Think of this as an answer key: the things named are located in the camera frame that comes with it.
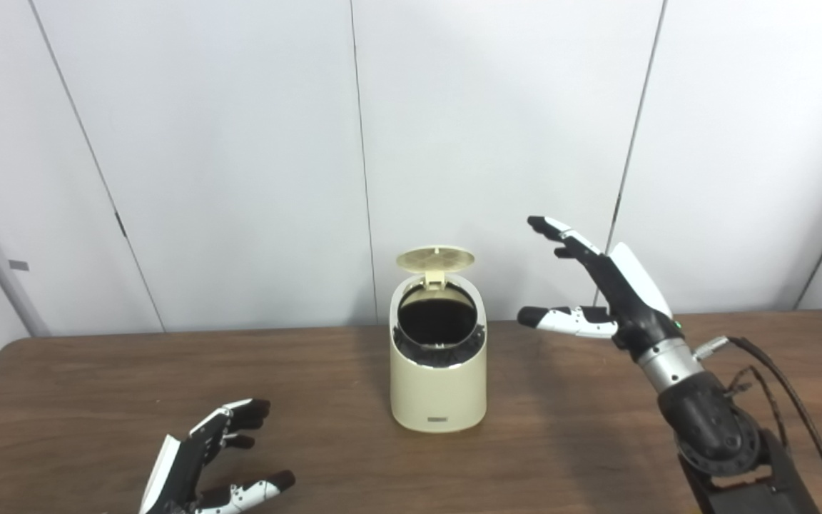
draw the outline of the black cable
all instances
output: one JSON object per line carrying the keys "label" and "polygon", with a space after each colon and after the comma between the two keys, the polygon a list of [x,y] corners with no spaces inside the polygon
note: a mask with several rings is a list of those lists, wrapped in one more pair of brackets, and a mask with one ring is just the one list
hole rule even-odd
{"label": "black cable", "polygon": [[757,370],[757,368],[754,368],[753,366],[748,366],[743,370],[738,371],[738,374],[734,375],[734,380],[731,381],[731,385],[728,386],[728,390],[743,393],[745,388],[741,388],[738,383],[740,383],[741,378],[743,378],[747,373],[753,375],[753,377],[756,378],[756,381],[760,383],[760,388],[763,388],[763,394],[766,395],[766,400],[769,400],[769,407],[773,411],[773,418],[776,419],[776,427],[779,430],[779,440],[782,441],[783,448],[788,450],[789,446],[788,435],[786,433],[786,424],[782,419],[782,412],[779,410],[779,402],[776,401],[773,391],[770,390],[769,385],[766,384],[766,379],[763,378],[762,374],[760,374],[760,370]]}
{"label": "black cable", "polygon": [[786,393],[788,394],[789,399],[792,400],[792,404],[795,406],[802,422],[805,423],[808,433],[810,433],[811,439],[813,440],[813,445],[816,446],[816,451],[818,451],[820,460],[822,460],[822,439],[816,430],[815,424],[813,424],[813,419],[811,419],[810,414],[808,414],[808,410],[805,409],[805,404],[803,404],[801,398],[798,397],[797,393],[795,393],[795,390],[792,388],[792,384],[789,383],[786,375],[779,370],[779,366],[773,362],[773,359],[770,358],[766,352],[762,351],[762,349],[757,347],[757,345],[754,345],[754,343],[747,341],[746,338],[728,338],[728,341],[733,342],[736,347],[751,354],[753,358],[756,358],[760,361],[760,363],[772,371],[773,375],[776,377],[776,380],[782,384],[782,388],[785,388]]}

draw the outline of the open lid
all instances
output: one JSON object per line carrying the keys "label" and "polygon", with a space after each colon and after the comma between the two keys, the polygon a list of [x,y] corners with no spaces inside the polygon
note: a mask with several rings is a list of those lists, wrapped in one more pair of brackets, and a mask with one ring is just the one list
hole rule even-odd
{"label": "open lid", "polygon": [[465,248],[447,245],[422,246],[405,251],[395,259],[402,269],[427,276],[427,289],[445,284],[444,273],[463,270],[474,263],[474,255]]}

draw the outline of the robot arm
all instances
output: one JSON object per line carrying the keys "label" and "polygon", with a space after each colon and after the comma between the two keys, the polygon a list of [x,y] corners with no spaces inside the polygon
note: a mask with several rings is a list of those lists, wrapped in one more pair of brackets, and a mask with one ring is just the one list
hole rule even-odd
{"label": "robot arm", "polygon": [[202,469],[222,449],[248,449],[254,445],[255,440],[237,432],[260,428],[268,409],[270,403],[266,400],[226,403],[196,424],[185,441],[167,435],[151,469],[139,514],[235,514],[270,500],[293,485],[293,473],[281,471],[263,480],[196,493]]}
{"label": "robot arm", "polygon": [[[671,309],[636,256],[621,243],[604,255],[573,228],[532,216],[529,225],[561,243],[554,254],[577,260],[607,299],[603,307],[523,307],[519,322],[576,336],[610,336],[642,368],[658,396],[659,410],[675,433],[681,467],[704,514],[757,512],[816,514],[795,466],[776,436],[762,430],[731,399],[702,359],[728,342],[717,338],[691,351]],[[714,476],[737,476],[772,466],[753,484],[716,487]]]}

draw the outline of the wooden table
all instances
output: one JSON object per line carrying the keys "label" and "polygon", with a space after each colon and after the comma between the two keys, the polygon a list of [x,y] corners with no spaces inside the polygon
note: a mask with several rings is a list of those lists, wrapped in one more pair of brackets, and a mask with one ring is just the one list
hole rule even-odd
{"label": "wooden table", "polygon": [[[678,319],[692,344],[724,333],[760,344],[822,430],[822,311]],[[389,413],[387,341],[365,326],[15,342],[0,353],[0,514],[137,512],[164,433],[251,396],[272,401],[257,445],[225,450],[202,485],[293,469],[297,485],[255,512],[695,510],[652,387],[610,342],[493,323],[486,419],[423,435]],[[727,348],[707,367],[727,382],[749,361]],[[740,401],[772,425],[757,390]],[[780,404],[822,508],[822,467]]]}

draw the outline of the door hinge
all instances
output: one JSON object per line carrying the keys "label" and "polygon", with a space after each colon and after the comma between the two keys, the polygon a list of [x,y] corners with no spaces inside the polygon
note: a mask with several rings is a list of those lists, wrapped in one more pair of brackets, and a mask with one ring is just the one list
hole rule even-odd
{"label": "door hinge", "polygon": [[122,218],[120,218],[120,214],[119,214],[118,212],[116,212],[116,211],[114,211],[114,212],[113,212],[113,214],[115,214],[115,215],[116,215],[116,222],[117,222],[118,224],[120,224],[120,230],[121,230],[121,231],[123,231],[123,237],[124,237],[124,238],[128,238],[128,236],[127,236],[127,235],[126,235],[126,233],[125,233],[125,226],[123,225],[123,219],[122,219]]}

